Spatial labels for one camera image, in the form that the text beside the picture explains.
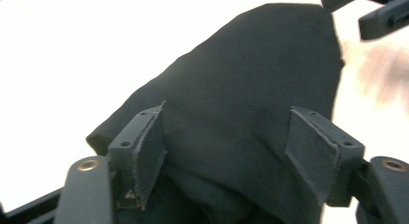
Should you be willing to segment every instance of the white background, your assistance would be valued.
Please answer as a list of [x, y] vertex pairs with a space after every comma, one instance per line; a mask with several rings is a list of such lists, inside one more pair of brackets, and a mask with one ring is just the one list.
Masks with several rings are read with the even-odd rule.
[[[63, 186], [69, 166], [94, 154], [85, 137], [132, 92], [236, 15], [273, 2], [319, 0], [0, 1], [4, 209]], [[376, 7], [358, 1], [334, 13], [346, 61], [334, 122], [367, 145], [367, 159], [388, 155], [409, 161], [409, 82], [394, 91], [385, 83], [383, 89], [373, 89], [369, 85], [376, 78], [359, 74], [374, 48], [388, 46], [381, 56], [395, 54], [390, 59], [409, 56], [401, 41], [408, 40], [407, 30], [395, 34], [399, 41], [359, 41], [357, 20]], [[380, 64], [388, 62], [387, 56]], [[390, 99], [378, 96], [385, 88], [393, 94]], [[327, 209], [323, 223], [354, 219], [353, 208]]]

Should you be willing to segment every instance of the black fabric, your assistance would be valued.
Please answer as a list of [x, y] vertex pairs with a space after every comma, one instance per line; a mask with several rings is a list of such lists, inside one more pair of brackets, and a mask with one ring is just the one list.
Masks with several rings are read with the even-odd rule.
[[330, 119], [342, 66], [330, 14], [317, 5], [264, 5], [178, 58], [87, 141], [106, 154], [137, 113], [166, 100], [168, 154], [157, 186], [172, 182], [168, 192], [191, 209], [163, 207], [161, 215], [181, 217], [163, 223], [319, 223], [321, 205], [285, 155], [289, 108]]

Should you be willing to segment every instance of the metal screw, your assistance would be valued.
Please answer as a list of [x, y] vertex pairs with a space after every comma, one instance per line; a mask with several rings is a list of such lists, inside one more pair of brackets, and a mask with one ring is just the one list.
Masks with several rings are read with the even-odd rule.
[[98, 165], [99, 165], [99, 162], [97, 160], [90, 159], [90, 160], [80, 163], [77, 169], [78, 171], [85, 172], [85, 171], [90, 171], [90, 170], [95, 169]]

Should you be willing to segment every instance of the rivet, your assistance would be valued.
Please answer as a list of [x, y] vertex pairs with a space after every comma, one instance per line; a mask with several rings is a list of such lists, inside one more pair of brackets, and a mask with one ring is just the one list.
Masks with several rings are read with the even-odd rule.
[[392, 159], [384, 159], [382, 160], [382, 164], [384, 167], [398, 172], [406, 172], [408, 170], [405, 165]]
[[94, 159], [90, 159], [80, 163], [77, 167], [78, 171], [90, 171], [95, 169], [99, 165], [99, 162]]

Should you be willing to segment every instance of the fabric cover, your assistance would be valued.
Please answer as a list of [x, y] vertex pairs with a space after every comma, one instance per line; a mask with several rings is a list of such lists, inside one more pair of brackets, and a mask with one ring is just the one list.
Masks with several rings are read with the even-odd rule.
[[87, 137], [106, 154], [166, 100], [159, 179], [147, 210], [120, 223], [319, 223], [321, 204], [285, 155], [289, 109], [331, 119], [342, 66], [331, 15], [307, 4], [250, 10], [179, 57]]

